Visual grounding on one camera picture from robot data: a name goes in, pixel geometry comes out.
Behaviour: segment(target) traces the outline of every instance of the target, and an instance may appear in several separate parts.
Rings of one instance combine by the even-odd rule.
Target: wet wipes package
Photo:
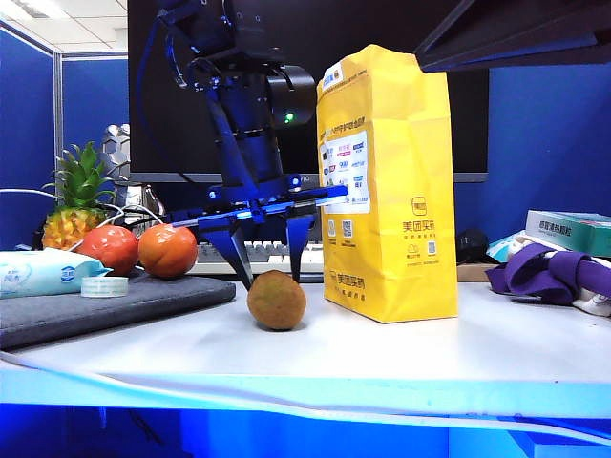
[[[110,272],[99,261],[69,251],[0,252],[0,299],[77,293],[82,279]]]

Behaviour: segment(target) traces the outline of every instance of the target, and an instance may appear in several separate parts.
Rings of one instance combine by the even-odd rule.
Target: red tomato
[[[112,224],[88,232],[76,251],[113,269],[108,275],[126,276],[137,263],[136,236],[124,227]]]
[[[186,227],[158,224],[140,237],[138,257],[149,274],[172,279],[193,267],[198,258],[198,243]]]

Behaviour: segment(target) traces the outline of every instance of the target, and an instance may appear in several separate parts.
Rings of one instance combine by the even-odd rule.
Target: ceiling
[[[4,20],[59,52],[127,51],[127,0],[54,0],[54,3],[70,17]]]

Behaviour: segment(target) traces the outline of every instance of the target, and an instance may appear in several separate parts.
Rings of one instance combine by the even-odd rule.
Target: pineapple leaves
[[[96,160],[97,154],[94,150],[94,143],[90,141],[85,145],[85,148],[80,154],[80,165],[85,171],[85,174],[88,175],[94,169]]]
[[[74,154],[64,150],[64,157],[57,160],[59,167],[52,176],[55,183],[43,187],[54,186],[68,207],[95,207],[99,197],[114,196],[113,191],[99,189],[112,180],[104,176],[104,163],[98,159],[94,143],[90,141],[82,149],[78,145],[72,148]]]

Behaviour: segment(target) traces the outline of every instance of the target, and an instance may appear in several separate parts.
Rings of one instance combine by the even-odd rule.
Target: robotic arm
[[[275,130],[312,117],[312,76],[285,65],[280,49],[267,42],[258,2],[158,0],[158,5],[174,79],[205,96],[220,140],[222,185],[210,188],[207,196],[217,210],[175,225],[198,226],[249,288],[253,276],[240,221],[263,224],[268,216],[280,215],[298,281],[316,207],[342,201],[348,193],[343,185],[303,191],[299,175],[283,172]],[[185,71],[174,56],[175,39],[193,51]]]

